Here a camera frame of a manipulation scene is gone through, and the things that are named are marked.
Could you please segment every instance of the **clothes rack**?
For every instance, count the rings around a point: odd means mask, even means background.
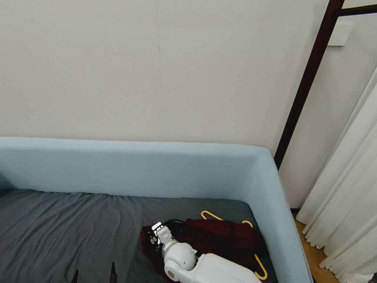
[[[314,82],[320,62],[325,54],[331,34],[334,30],[336,21],[339,17],[374,14],[377,13],[377,4],[359,6],[352,8],[342,8],[345,0],[330,0],[323,16],[316,40],[314,42],[312,52],[310,53],[304,73],[297,89],[295,100],[285,124],[279,145],[274,156],[276,167],[279,169],[282,164],[284,155],[287,151],[290,139],[299,120],[302,109],[305,105],[307,95]]]

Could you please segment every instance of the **red garment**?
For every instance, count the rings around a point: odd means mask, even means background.
[[[177,241],[190,244],[200,254],[213,253],[252,271],[259,270],[254,254],[265,252],[266,245],[261,234],[248,224],[212,219],[188,219],[183,223],[171,221],[165,225]],[[149,243],[148,231],[151,231],[151,226],[143,227],[141,230],[141,247],[156,271],[170,282],[164,272],[161,251],[156,251]]]

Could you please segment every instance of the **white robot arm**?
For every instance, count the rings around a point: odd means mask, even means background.
[[[251,270],[215,254],[202,254],[197,259],[196,251],[189,244],[174,240],[161,222],[152,230],[163,244],[165,273],[175,282],[261,283]]]

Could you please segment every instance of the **wooden floor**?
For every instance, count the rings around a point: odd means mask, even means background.
[[[314,279],[317,283],[339,283],[332,272],[328,271],[326,268],[319,268],[319,263],[326,257],[325,254],[321,249],[310,246],[309,243],[306,242],[302,234],[305,225],[301,224],[296,219],[295,223]]]

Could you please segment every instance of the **bed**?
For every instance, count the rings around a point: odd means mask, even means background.
[[[268,149],[0,138],[0,282],[164,282],[141,227],[203,209],[260,229],[265,282],[311,282]]]

